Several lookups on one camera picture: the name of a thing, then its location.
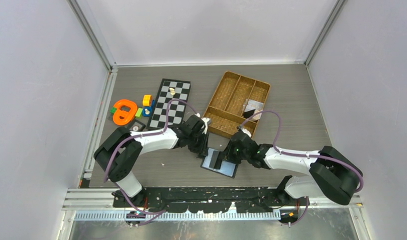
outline green block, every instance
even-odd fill
[[[137,112],[136,112],[135,117],[136,117],[136,118],[140,118],[140,117],[142,116],[142,112],[143,112],[143,108],[139,107],[139,108],[137,109]]]

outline white wall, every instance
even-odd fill
[[[67,1],[0,1],[0,240],[55,239],[107,75]]]
[[[83,1],[118,65],[303,62],[336,2]]]
[[[374,239],[407,240],[407,0],[348,1],[310,72],[332,143],[364,173]]]

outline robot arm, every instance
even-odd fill
[[[119,127],[95,151],[94,159],[105,170],[117,145],[130,136],[138,135],[127,141],[123,146],[124,150],[115,155],[108,175],[112,182],[122,188],[130,198],[133,198],[142,190],[142,185],[132,172],[140,155],[160,149],[188,146],[191,152],[198,154],[199,158],[204,158],[208,155],[208,124],[210,124],[209,118],[192,115],[186,122],[170,125],[164,133],[159,134],[161,130],[147,131],[145,132],[147,136],[142,136],[141,133],[134,131],[130,132],[125,127]]]
[[[192,115],[186,122],[169,126],[162,134],[157,134],[161,130],[156,130],[147,131],[145,134],[148,136],[142,136],[140,133],[119,127],[96,150],[94,158],[103,169],[106,169],[117,145],[126,138],[139,134],[125,143],[122,152],[116,153],[108,174],[109,179],[122,188],[133,201],[140,192],[143,192],[142,185],[132,172],[137,158],[151,151],[185,146],[188,146],[191,152],[196,153],[198,158],[202,158],[204,161],[210,159],[208,169],[220,170],[222,166],[227,165],[222,162],[230,162],[237,167],[242,160],[247,160],[256,168],[286,169],[306,175],[303,177],[286,176],[283,179],[276,189],[278,198],[283,203],[290,198],[325,195],[335,203],[348,205],[360,183],[355,172],[342,164],[318,157],[338,159],[357,170],[362,176],[362,172],[356,166],[331,146],[325,146],[320,151],[286,150],[276,148],[272,144],[257,144],[251,139],[251,134],[246,129],[239,129],[231,137],[224,151],[214,150],[208,156],[207,130],[209,124],[209,118],[200,118],[197,114]]]
[[[251,139],[251,134],[246,129],[239,129],[230,139],[223,152],[216,152],[214,169],[220,169],[221,162],[227,161],[240,164],[247,160],[256,168],[286,169],[306,176],[287,176],[277,188],[278,194],[285,194],[280,198],[291,197],[318,197],[325,195],[330,200],[341,205],[348,205],[360,181],[358,176],[342,164],[327,161],[318,156],[331,157],[352,166],[361,176],[362,172],[346,157],[331,146],[322,150],[296,151],[278,148],[272,144],[257,144]]]

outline small white object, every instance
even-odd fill
[[[208,117],[203,117],[203,118],[202,118],[202,121],[203,121],[204,127],[205,127],[205,129],[203,130],[203,134],[207,134],[207,131],[208,131],[208,123],[209,123],[210,120],[211,120],[211,119],[208,118]]]
[[[244,132],[246,135],[248,135],[250,138],[252,138],[252,134],[248,129],[242,128],[242,132]]]

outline blue block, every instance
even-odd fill
[[[145,106],[143,107],[143,117],[150,117],[152,116],[152,107],[151,106]]]

